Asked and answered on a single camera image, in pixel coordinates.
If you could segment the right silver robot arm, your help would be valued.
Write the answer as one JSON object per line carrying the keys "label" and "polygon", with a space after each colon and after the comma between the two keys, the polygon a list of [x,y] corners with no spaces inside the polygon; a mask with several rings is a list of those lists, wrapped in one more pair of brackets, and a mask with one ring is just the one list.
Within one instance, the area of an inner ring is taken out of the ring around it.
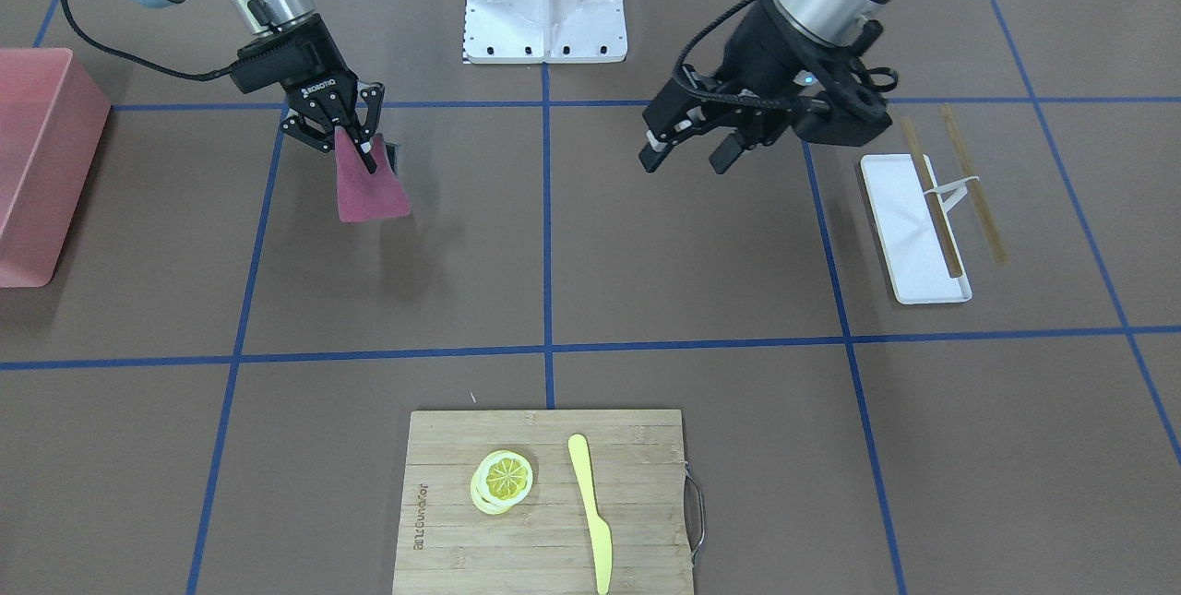
{"label": "right silver robot arm", "polygon": [[[189,0],[131,0],[163,9]],[[208,71],[205,79],[228,77],[241,93],[278,85],[291,117],[288,136],[332,152],[337,135],[346,135],[368,174],[378,171],[372,140],[378,132],[379,83],[360,81],[329,35],[328,24],[313,0],[228,0],[250,30],[253,40],[239,50],[228,68]]]}

